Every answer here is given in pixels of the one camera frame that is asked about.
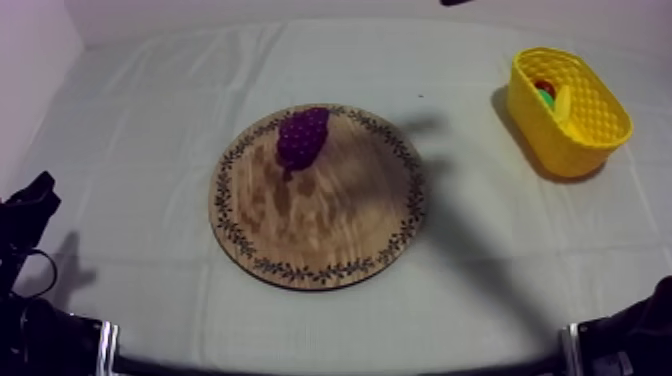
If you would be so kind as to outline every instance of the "toy fruit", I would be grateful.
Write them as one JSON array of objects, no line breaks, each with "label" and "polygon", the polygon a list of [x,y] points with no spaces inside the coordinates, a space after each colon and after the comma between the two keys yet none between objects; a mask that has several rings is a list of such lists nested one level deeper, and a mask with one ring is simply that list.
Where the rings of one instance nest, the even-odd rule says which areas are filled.
[{"label": "toy fruit", "polygon": [[565,85],[560,88],[558,97],[555,98],[555,117],[560,124],[569,121],[569,114],[572,110],[572,90]]},{"label": "toy fruit", "polygon": [[537,89],[537,91],[539,92],[539,95],[541,95],[541,98],[544,100],[544,102],[546,102],[546,104],[548,105],[548,107],[550,107],[550,109],[552,111],[553,108],[555,107],[555,103],[554,103],[555,101],[553,100],[553,97],[551,97],[551,94],[549,94],[546,90],[542,90],[542,89]]},{"label": "toy fruit", "polygon": [[545,92],[551,95],[551,98],[555,99],[555,88],[553,87],[553,85],[551,85],[550,82],[539,80],[534,83],[534,87],[536,87],[537,89],[544,90]]},{"label": "toy fruit", "polygon": [[329,110],[314,107],[297,112],[280,124],[276,148],[278,162],[285,168],[285,180],[291,179],[293,171],[313,164],[327,139],[328,121]]}]

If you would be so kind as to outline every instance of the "decorative leaf border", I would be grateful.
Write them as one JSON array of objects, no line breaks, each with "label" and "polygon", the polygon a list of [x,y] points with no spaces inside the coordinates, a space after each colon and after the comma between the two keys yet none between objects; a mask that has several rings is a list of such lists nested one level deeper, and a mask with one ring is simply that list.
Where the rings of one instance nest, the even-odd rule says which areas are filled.
[{"label": "decorative leaf border", "polygon": [[378,251],[378,256],[357,258],[346,264],[337,263],[327,265],[324,269],[311,270],[310,267],[295,267],[288,262],[272,262],[268,257],[255,256],[258,252],[252,241],[247,239],[238,223],[230,217],[231,207],[231,176],[230,172],[234,162],[243,156],[245,150],[262,135],[275,131],[282,122],[286,121],[292,111],[285,111],[281,116],[276,116],[268,124],[254,128],[253,131],[244,134],[236,141],[235,147],[226,151],[218,164],[216,177],[216,191],[214,205],[217,209],[216,228],[221,229],[227,239],[238,248],[241,256],[252,260],[252,269],[263,274],[278,275],[288,283],[295,280],[304,281],[311,279],[326,285],[327,281],[342,279],[351,276],[355,272],[368,273],[370,270],[383,269],[392,263],[405,246],[410,242],[418,230],[425,216],[425,179],[421,170],[419,158],[408,150],[406,143],[401,139],[392,126],[379,122],[370,117],[362,110],[346,109],[340,105],[315,105],[327,107],[331,115],[346,116],[356,124],[360,124],[371,134],[381,137],[383,142],[392,147],[392,153],[401,159],[404,168],[409,174],[409,190],[406,196],[406,208],[408,216],[401,220],[399,231],[390,235],[387,246]]}]

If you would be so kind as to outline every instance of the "yellow basket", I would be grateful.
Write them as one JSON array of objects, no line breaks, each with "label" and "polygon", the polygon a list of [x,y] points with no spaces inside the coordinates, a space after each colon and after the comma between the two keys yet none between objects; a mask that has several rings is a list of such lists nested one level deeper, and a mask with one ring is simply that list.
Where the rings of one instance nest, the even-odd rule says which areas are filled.
[{"label": "yellow basket", "polygon": [[[534,83],[571,88],[571,129],[561,127]],[[541,164],[561,177],[586,175],[630,138],[632,121],[581,58],[551,48],[532,48],[513,59],[507,107]]]}]

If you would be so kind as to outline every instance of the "wooden plate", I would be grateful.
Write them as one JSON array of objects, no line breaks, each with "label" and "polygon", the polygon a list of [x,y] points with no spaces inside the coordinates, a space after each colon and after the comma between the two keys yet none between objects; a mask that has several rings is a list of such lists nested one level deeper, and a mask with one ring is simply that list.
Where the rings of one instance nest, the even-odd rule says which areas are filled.
[{"label": "wooden plate", "polygon": [[[330,110],[329,136],[311,167],[282,177],[280,123],[310,107]],[[271,284],[328,290],[390,265],[425,215],[425,179],[413,146],[386,120],[341,105],[269,115],[219,160],[210,186],[215,237],[241,268]]]}]

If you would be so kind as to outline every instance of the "black cable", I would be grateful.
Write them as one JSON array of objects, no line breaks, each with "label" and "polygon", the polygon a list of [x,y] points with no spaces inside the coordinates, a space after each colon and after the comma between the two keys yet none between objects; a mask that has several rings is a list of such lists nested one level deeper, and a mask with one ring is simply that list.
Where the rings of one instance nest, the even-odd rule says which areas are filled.
[{"label": "black cable", "polygon": [[39,249],[32,249],[32,250],[26,252],[27,257],[34,256],[34,255],[44,256],[44,258],[46,258],[47,261],[49,261],[49,265],[51,266],[51,270],[52,270],[52,278],[51,278],[51,283],[49,283],[49,286],[47,286],[47,288],[45,288],[44,290],[42,290],[42,291],[40,291],[36,294],[30,295],[30,296],[23,296],[22,297],[22,298],[28,299],[28,300],[39,298],[40,296],[48,293],[49,291],[51,291],[51,289],[54,288],[54,286],[56,285],[56,281],[58,281],[58,268],[56,267],[56,262],[54,262],[54,259],[52,259],[51,256],[49,256],[45,252],[40,251]]}]

